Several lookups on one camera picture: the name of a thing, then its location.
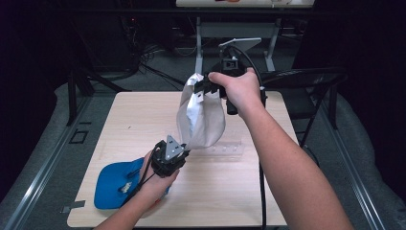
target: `wooden tabletop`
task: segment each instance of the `wooden tabletop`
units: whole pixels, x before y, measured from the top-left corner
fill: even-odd
[[[267,96],[268,111],[296,141],[281,94],[267,92]],[[76,201],[85,201],[84,207],[71,210],[69,226],[94,227],[115,212],[99,210],[93,202],[103,167],[143,157],[168,134],[179,140],[176,113],[180,97],[181,92],[117,94],[76,197]],[[227,151],[227,142],[235,145],[237,151]],[[238,116],[226,115],[226,130],[218,143],[220,146],[212,154],[191,151],[169,194],[137,226],[261,225],[259,160],[249,131]],[[267,224],[286,225],[265,186]]]
[[[176,0],[177,7],[189,8],[311,8],[314,0]]]

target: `cap brim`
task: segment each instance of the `cap brim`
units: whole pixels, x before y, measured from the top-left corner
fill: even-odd
[[[101,170],[95,192],[98,209],[120,208],[127,196],[137,186],[144,157],[132,162],[118,162]]]

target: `finger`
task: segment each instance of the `finger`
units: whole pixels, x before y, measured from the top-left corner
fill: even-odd
[[[217,83],[217,84],[222,85],[224,87],[226,87],[226,85],[228,84],[228,82],[230,80],[229,76],[223,75],[223,74],[218,73],[218,72],[211,72],[208,77],[209,77],[209,80],[211,82]]]
[[[152,150],[149,151],[149,152],[146,154],[145,159],[149,159],[149,157],[150,157],[151,154],[152,154]]]
[[[179,172],[180,172],[179,170],[176,170],[176,171],[169,177],[170,184],[173,183],[173,181],[176,180],[176,177],[177,177],[177,175],[179,174]]]
[[[255,70],[254,70],[253,67],[248,67],[248,68],[247,68],[247,72],[250,72],[250,73],[255,74]]]

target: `wire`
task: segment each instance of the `wire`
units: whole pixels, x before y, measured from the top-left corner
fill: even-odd
[[[82,44],[84,45],[87,54],[89,55],[90,58],[93,58],[94,61],[98,62],[101,66],[100,68],[108,71],[108,72],[113,72],[109,66],[107,66],[100,58],[98,54],[96,54],[95,49],[87,42],[86,38],[83,36],[83,34],[79,31],[78,25],[74,19],[70,19],[69,23],[71,24],[72,28],[75,30],[76,34],[78,35],[79,39],[81,40]],[[121,79],[126,79],[130,76],[132,76],[135,72],[137,72],[138,65],[137,63],[134,63],[134,66],[132,69],[124,73],[122,76],[118,76],[113,78],[112,80],[109,79],[110,81],[115,81],[115,80],[121,80]]]
[[[186,56],[189,56],[189,55],[192,55],[193,53],[194,53],[194,51],[196,51],[196,46],[195,47],[192,47],[192,48],[174,48],[174,51],[176,51],[176,54],[178,54],[178,55],[180,55],[180,56],[183,56],[183,57],[186,57]],[[179,50],[186,50],[186,49],[192,49],[192,51],[191,52],[189,52],[189,53],[187,53],[187,54],[182,54],[181,52],[179,52]]]
[[[258,68],[257,68],[257,66],[254,64],[254,62],[250,59],[250,57],[249,57],[243,50],[239,49],[239,48],[238,48],[237,46],[235,46],[235,45],[229,45],[229,46],[226,48],[226,50],[227,50],[227,49],[230,49],[230,48],[233,48],[233,49],[236,49],[237,51],[239,51],[239,52],[248,60],[248,62],[250,62],[251,67],[253,67],[253,69],[254,69],[254,71],[255,71],[255,74],[257,75],[257,79],[258,79],[258,82],[259,82],[259,86],[263,86],[263,84],[262,84],[262,79],[260,78],[260,74],[259,74]]]
[[[126,72],[122,75],[115,76],[115,77],[107,77],[106,75],[102,75],[102,74],[101,74],[101,76],[103,76],[104,79],[107,79],[109,81],[118,81],[118,80],[127,79],[127,78],[133,76],[135,73],[137,73],[137,70],[134,69],[134,70]]]
[[[153,74],[156,74],[156,75],[160,76],[161,78],[163,78],[167,83],[169,83],[170,85],[172,85],[172,86],[173,86],[176,90],[178,90],[178,91],[181,91],[181,89],[178,88],[178,87],[176,87],[174,84],[170,83],[168,80],[174,81],[174,82],[176,82],[176,83],[178,83],[178,84],[180,84],[180,85],[182,85],[182,86],[185,85],[185,83],[182,82],[181,80],[178,80],[178,79],[176,79],[176,78],[174,78],[174,77],[171,77],[171,76],[169,76],[168,74],[163,73],[163,72],[161,72],[161,71],[159,71],[159,70],[156,70],[156,69],[154,69],[154,68],[152,68],[152,67],[150,67],[150,66],[147,66],[147,65],[145,65],[145,64],[143,64],[143,63],[141,63],[141,66],[143,66],[144,68],[146,68],[147,71],[149,71],[149,72],[151,72],[151,73],[153,73]]]
[[[144,170],[143,176],[140,179],[140,182],[137,184],[137,186],[134,188],[133,191],[131,191],[131,193],[126,197],[126,199],[124,200],[123,205],[125,205],[132,197],[134,197],[143,187],[143,185],[145,183],[147,183],[147,181],[149,181],[151,179],[151,177],[153,177],[155,175],[155,172],[146,180],[147,177],[147,172],[148,169],[151,165],[151,161],[152,161],[152,154],[158,149],[158,144],[155,145],[154,149],[152,150],[151,154],[149,155],[148,161],[147,161],[147,165],[146,165],[146,169]]]
[[[308,150],[308,154],[310,154],[313,157],[314,163],[316,163],[317,167],[320,168],[320,162],[319,159],[317,158],[316,154],[314,154],[313,150],[308,147],[308,145],[304,145],[304,147]]]
[[[193,29],[193,31],[194,31],[194,34],[196,35],[196,28],[194,27],[194,25],[193,25],[193,23],[192,23],[192,21],[191,21],[191,18],[188,17],[188,20],[189,20],[189,23],[191,23],[191,26],[192,26],[192,29]]]
[[[264,99],[266,99],[266,96],[264,95],[264,90],[263,90],[263,84],[262,84],[262,79],[260,78],[260,74],[258,71],[257,66],[254,64],[254,62],[250,59],[250,57],[241,49],[239,49],[237,46],[235,45],[230,45],[228,47],[226,47],[226,50],[233,48],[236,49],[237,51],[239,51],[247,60],[248,62],[250,62],[251,66],[253,67],[256,75],[257,75],[257,79],[259,82],[259,86],[260,86],[260,95],[261,95],[261,99],[262,97],[265,97]],[[259,162],[259,187],[260,187],[260,204],[261,204],[261,208],[262,208],[262,230],[266,229],[266,196],[265,196],[265,182],[264,182],[264,176],[263,176],[263,168],[262,165]]]

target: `blue cap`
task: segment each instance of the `blue cap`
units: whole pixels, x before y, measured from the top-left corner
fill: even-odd
[[[94,200],[96,208],[120,208],[138,185],[143,163],[144,157],[132,162],[118,162],[104,167],[96,185]]]

